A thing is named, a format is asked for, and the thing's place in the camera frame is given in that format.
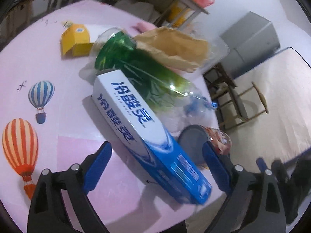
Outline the brown paper bag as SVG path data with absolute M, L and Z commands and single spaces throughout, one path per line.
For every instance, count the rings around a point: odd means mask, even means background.
M 155 28 L 134 39 L 138 49 L 173 70 L 193 73 L 209 58 L 210 46 L 206 40 L 193 38 L 175 28 Z

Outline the blue snack wrapper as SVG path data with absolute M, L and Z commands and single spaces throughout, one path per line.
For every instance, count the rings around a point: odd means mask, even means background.
M 218 104 L 215 102 L 211 102 L 204 96 L 191 96 L 190 104 L 184 107 L 185 114 L 189 115 L 201 115 L 210 110 L 216 110 L 218 108 Z

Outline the silver refrigerator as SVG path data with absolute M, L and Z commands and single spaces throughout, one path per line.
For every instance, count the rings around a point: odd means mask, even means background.
M 221 64 L 232 78 L 253 69 L 280 48 L 273 23 L 254 12 L 248 12 L 220 37 L 230 49 Z

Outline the white mattress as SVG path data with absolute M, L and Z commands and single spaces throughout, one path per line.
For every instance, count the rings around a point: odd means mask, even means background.
M 259 157 L 270 165 L 276 158 L 286 163 L 310 153 L 310 66 L 296 50 L 279 52 L 235 82 L 248 116 L 259 116 L 232 128 L 240 121 L 233 119 L 230 96 L 219 99 L 234 164 L 257 172 Z

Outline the wooden chair dark seat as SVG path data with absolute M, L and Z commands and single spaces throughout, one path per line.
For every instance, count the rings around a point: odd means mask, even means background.
M 215 90 L 215 93 L 211 96 L 212 100 L 218 101 L 219 98 L 223 97 L 226 94 L 229 94 L 230 96 L 230 100 L 226 101 L 223 104 L 220 104 L 218 107 L 223 120 L 223 122 L 219 124 L 219 127 L 222 131 L 229 131 L 235 129 L 253 119 L 256 119 L 264 113 L 269 113 L 266 99 L 263 93 L 257 87 L 257 85 L 252 82 L 252 86 L 250 88 L 246 89 L 240 94 L 237 93 L 235 90 L 235 88 L 237 87 L 235 81 L 226 72 L 221 63 L 217 63 L 212 68 L 209 68 L 205 73 L 203 73 L 203 77 L 206 85 L 208 86 L 208 90 L 211 90 L 212 88 Z M 261 103 L 263 104 L 264 110 L 253 115 L 252 117 L 249 117 L 241 97 L 253 89 L 257 92 L 257 95 Z M 221 111 L 221 108 L 225 107 L 228 104 L 233 104 L 236 111 L 236 115 L 233 116 L 231 120 L 225 120 Z

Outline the green plastic bottle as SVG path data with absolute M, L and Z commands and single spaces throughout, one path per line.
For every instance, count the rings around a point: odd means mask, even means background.
M 203 96 L 192 82 L 160 64 L 145 50 L 138 49 L 129 37 L 117 28 L 101 34 L 90 52 L 95 69 L 121 70 L 157 113 L 184 110 L 191 96 Z

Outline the blue white toothpaste box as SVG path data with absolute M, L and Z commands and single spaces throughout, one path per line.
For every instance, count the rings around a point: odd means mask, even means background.
M 176 201 L 203 205 L 212 186 L 121 70 L 98 72 L 92 99 L 148 174 Z

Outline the yellow carton box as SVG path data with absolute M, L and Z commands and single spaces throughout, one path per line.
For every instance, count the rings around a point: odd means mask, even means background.
M 94 41 L 86 25 L 72 24 L 61 36 L 62 55 L 70 53 L 72 57 L 88 56 Z

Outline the clear plastic container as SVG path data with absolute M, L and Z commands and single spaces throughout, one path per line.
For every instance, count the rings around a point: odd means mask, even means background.
M 199 35 L 196 31 L 193 31 L 192 33 L 188 35 L 196 39 L 203 39 L 203 36 Z M 136 41 L 134 37 L 130 36 L 129 40 L 131 43 L 133 43 L 136 46 Z M 207 61 L 205 61 L 205 63 L 202 65 L 201 68 L 198 68 L 195 72 L 191 73 L 193 75 L 205 73 L 209 68 L 212 68 L 217 63 L 219 63 L 229 53 L 229 47 L 219 37 L 211 38 L 206 41 L 209 43 L 209 46 L 210 46 L 209 58 L 207 59 Z M 183 72 L 180 70 L 174 70 L 174 71 L 181 73 L 181 74 L 187 73 L 187 72 Z

